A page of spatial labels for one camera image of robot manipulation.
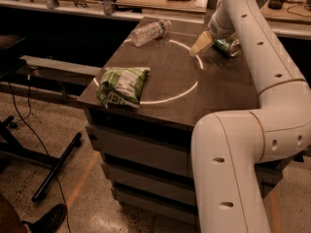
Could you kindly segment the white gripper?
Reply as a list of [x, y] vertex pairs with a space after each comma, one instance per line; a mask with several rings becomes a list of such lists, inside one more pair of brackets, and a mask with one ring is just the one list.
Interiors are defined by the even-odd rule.
[[190, 55], [196, 56], [202, 50], [212, 45], [215, 39], [225, 39], [234, 33], [234, 27], [229, 15], [225, 10], [225, 5], [221, 4], [213, 13], [208, 22], [208, 31], [203, 31], [196, 42], [190, 48]]

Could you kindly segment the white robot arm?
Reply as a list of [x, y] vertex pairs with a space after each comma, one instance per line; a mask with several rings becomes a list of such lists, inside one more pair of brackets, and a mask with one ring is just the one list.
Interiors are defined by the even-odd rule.
[[311, 90], [260, 8], [267, 0], [222, 0], [208, 27], [236, 33], [259, 107], [202, 117], [193, 128], [191, 165], [201, 233], [271, 233], [255, 172], [258, 163], [311, 145]]

